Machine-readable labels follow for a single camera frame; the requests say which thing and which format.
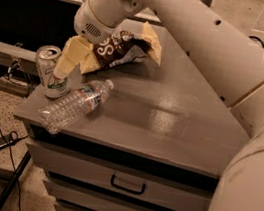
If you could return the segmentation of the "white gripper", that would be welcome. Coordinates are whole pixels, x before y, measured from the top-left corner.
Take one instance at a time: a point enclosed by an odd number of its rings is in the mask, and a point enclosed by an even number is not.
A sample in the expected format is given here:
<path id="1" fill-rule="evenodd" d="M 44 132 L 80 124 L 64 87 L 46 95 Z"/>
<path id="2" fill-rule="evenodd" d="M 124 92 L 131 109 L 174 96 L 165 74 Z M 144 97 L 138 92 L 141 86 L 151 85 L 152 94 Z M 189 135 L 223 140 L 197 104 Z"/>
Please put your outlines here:
<path id="1" fill-rule="evenodd" d="M 93 44 L 102 43 L 116 29 L 111 6 L 107 2 L 102 4 L 93 0 L 87 0 L 80 6 L 73 24 L 78 35 L 68 39 L 54 68 L 53 75 L 59 80 L 67 77 L 78 64 L 82 74 L 99 70 L 100 63 L 91 53 Z"/>

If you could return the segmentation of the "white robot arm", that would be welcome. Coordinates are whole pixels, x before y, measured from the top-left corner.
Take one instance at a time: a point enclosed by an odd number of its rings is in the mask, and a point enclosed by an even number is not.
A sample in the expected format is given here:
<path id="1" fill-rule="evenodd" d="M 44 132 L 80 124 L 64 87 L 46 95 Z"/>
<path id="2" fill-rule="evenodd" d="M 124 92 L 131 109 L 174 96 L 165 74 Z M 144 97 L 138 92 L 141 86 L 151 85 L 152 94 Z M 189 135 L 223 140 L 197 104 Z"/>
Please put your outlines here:
<path id="1" fill-rule="evenodd" d="M 199 0 L 85 0 L 74 29 L 86 44 L 98 44 L 145 7 L 251 139 L 225 168 L 208 211 L 264 211 L 264 49 Z"/>

